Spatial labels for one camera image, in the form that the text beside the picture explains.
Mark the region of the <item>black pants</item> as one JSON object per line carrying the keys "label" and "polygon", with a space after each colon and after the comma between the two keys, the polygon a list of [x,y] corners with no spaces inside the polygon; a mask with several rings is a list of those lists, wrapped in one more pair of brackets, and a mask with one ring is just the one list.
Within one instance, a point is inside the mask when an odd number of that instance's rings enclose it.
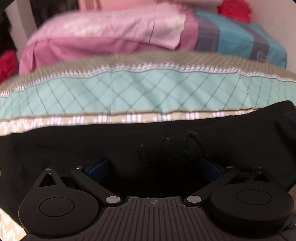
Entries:
{"label": "black pants", "polygon": [[228,166],[261,167],[286,190],[295,185],[295,106],[204,120],[51,126],[1,137],[1,208],[13,219],[42,171],[107,161],[100,185],[121,196],[185,197]]}

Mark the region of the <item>patterned cream teal bedspread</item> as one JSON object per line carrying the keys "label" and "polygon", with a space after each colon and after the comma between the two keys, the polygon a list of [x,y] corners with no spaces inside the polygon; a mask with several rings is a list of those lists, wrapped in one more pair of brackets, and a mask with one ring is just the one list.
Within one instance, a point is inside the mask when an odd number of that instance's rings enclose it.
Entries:
{"label": "patterned cream teal bedspread", "polygon": [[39,68],[1,85],[1,135],[190,121],[295,102],[295,73],[234,56],[147,52]]}

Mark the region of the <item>red clothes pile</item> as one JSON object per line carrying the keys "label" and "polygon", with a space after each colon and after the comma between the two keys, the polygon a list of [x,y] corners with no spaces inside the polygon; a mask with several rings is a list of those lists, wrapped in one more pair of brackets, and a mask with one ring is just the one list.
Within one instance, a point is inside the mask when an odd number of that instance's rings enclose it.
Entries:
{"label": "red clothes pile", "polygon": [[0,83],[3,83],[15,74],[18,68],[18,60],[15,50],[8,50],[0,57]]}

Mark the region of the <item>blue grey striped pillow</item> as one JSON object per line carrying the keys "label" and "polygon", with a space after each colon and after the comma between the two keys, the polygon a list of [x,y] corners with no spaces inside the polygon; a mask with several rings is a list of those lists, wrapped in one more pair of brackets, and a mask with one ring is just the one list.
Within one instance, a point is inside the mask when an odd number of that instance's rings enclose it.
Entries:
{"label": "blue grey striped pillow", "polygon": [[199,33],[195,51],[232,55],[286,68],[287,52],[256,24],[195,11]]}

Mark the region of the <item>pink pillow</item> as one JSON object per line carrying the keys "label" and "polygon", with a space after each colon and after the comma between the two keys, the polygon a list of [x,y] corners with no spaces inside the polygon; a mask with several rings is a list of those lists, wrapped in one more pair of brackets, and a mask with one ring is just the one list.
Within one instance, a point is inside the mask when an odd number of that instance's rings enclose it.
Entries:
{"label": "pink pillow", "polygon": [[91,56],[152,50],[194,51],[199,24],[177,4],[121,11],[68,11],[48,19],[30,37],[20,73]]}

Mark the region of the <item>red folded cloth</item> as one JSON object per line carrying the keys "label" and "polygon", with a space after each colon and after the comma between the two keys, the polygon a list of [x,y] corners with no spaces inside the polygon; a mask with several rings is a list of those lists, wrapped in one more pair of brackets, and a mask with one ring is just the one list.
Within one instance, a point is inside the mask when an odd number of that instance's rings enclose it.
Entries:
{"label": "red folded cloth", "polygon": [[247,24],[251,22],[252,10],[244,0],[224,0],[222,5],[218,6],[218,13],[231,20]]}

